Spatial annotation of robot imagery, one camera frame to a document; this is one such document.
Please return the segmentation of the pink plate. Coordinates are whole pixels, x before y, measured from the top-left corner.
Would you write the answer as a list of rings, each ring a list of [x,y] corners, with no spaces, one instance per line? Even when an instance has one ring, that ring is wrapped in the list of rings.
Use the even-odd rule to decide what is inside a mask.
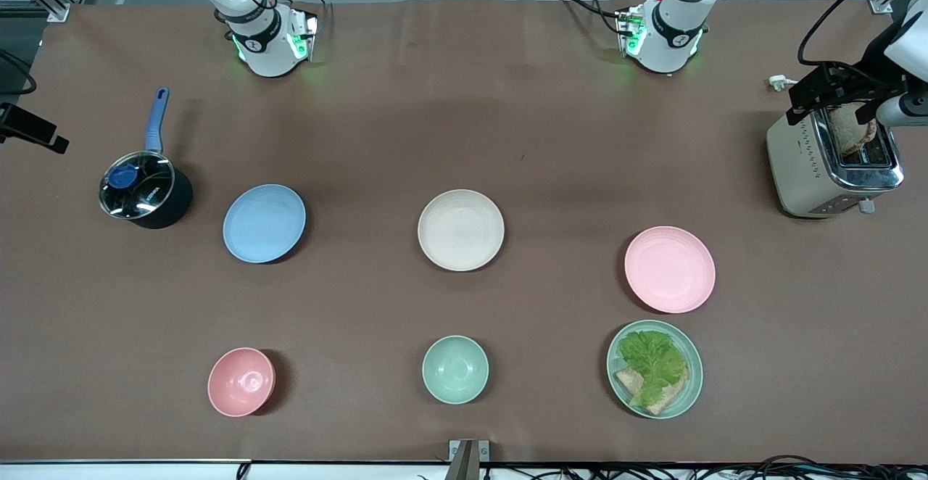
[[[715,260],[705,243],[668,225],[645,229],[631,239],[623,269],[631,291],[660,313],[696,310],[716,284]]]

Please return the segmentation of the light blue plate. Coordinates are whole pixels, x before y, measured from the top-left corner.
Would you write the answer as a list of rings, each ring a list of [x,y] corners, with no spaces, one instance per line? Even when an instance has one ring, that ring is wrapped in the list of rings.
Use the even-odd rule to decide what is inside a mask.
[[[228,208],[223,218],[223,243],[238,260],[268,263],[297,245],[306,223],[304,200],[291,187],[255,186]]]

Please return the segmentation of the toasted bread slice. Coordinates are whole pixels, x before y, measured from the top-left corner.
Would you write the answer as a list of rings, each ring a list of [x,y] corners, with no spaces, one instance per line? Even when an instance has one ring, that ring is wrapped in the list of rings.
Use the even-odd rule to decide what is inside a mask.
[[[859,123],[856,111],[864,107],[862,102],[851,102],[828,110],[831,120],[833,142],[842,156],[861,150],[877,133],[876,120]]]

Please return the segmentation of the silver toaster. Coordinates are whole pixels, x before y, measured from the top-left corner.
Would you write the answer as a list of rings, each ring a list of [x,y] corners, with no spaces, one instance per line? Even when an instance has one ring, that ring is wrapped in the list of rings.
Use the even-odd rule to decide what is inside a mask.
[[[793,217],[822,219],[855,208],[868,215],[875,199],[903,182],[891,130],[876,120],[874,139],[842,156],[833,142],[829,109],[816,110],[797,125],[783,116],[766,134],[776,193]]]

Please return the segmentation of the glass lid blue knob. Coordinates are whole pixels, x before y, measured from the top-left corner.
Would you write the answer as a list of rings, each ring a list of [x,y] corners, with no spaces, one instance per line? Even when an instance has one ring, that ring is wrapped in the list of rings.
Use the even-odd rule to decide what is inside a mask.
[[[175,168],[162,153],[136,151],[120,157],[106,170],[97,200],[107,215],[137,220],[156,212],[174,185]]]

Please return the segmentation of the green lettuce leaf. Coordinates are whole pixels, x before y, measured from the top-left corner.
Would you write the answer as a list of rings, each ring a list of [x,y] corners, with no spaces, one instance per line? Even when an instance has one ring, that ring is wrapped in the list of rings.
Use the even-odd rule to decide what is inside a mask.
[[[663,389],[683,380],[685,358],[668,334],[659,331],[632,332],[619,345],[619,352],[629,368],[642,378],[633,400],[637,406],[658,404]]]

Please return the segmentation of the mint green plate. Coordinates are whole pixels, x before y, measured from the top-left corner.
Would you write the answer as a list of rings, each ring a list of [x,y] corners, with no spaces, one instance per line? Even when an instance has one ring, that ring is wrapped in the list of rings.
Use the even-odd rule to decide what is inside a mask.
[[[659,416],[650,416],[645,413],[643,408],[631,407],[631,395],[629,391],[623,388],[616,380],[616,372],[629,367],[629,364],[624,361],[619,352],[620,342],[626,338],[627,335],[638,331],[659,331],[662,332],[662,334],[668,334],[676,347],[682,352],[686,365],[690,370],[689,380],[682,393]],[[667,418],[679,417],[687,412],[698,400],[700,391],[702,391],[703,380],[705,380],[702,358],[700,358],[700,354],[696,345],[693,344],[692,339],[676,326],[656,319],[643,319],[629,323],[629,325],[620,328],[619,331],[616,332],[606,352],[605,371],[610,387],[613,389],[613,393],[623,406],[627,407],[633,414],[646,418],[653,418],[653,420],[667,420]]]

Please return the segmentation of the pink bowl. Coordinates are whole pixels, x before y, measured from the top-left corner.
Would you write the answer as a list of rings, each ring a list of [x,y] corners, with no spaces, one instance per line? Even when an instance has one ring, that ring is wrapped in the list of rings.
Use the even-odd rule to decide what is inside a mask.
[[[241,347],[215,362],[207,381],[213,408],[230,418],[251,416],[268,403],[276,387],[276,369],[264,351]]]

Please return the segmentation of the brown bread slice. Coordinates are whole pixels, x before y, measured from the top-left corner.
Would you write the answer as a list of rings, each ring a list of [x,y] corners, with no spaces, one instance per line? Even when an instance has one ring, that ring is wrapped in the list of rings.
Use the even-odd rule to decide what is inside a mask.
[[[650,416],[659,416],[682,394],[689,380],[690,370],[686,365],[679,380],[673,384],[664,385],[658,393],[653,388],[646,388],[645,378],[630,367],[617,371],[614,377],[623,388],[629,391],[631,407],[643,408]]]

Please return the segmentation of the beige plate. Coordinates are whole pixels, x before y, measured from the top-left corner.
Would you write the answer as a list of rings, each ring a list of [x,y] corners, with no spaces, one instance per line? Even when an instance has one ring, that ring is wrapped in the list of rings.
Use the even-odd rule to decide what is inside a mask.
[[[435,196],[417,224],[418,244],[439,268],[470,272],[483,268],[500,252],[506,225],[490,198],[470,189]]]

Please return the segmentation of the mint green bowl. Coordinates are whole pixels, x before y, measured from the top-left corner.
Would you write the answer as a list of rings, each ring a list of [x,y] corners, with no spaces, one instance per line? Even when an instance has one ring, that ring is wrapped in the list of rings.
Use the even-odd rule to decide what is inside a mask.
[[[444,336],[426,351],[421,372],[424,386],[435,400],[460,406],[483,393],[489,381],[489,358],[472,338]]]

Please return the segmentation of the grey metal bracket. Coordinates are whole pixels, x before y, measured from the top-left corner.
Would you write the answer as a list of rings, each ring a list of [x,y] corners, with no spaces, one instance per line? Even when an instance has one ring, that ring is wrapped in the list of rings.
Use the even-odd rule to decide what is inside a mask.
[[[448,450],[449,467],[444,480],[492,480],[488,439],[453,439]]]

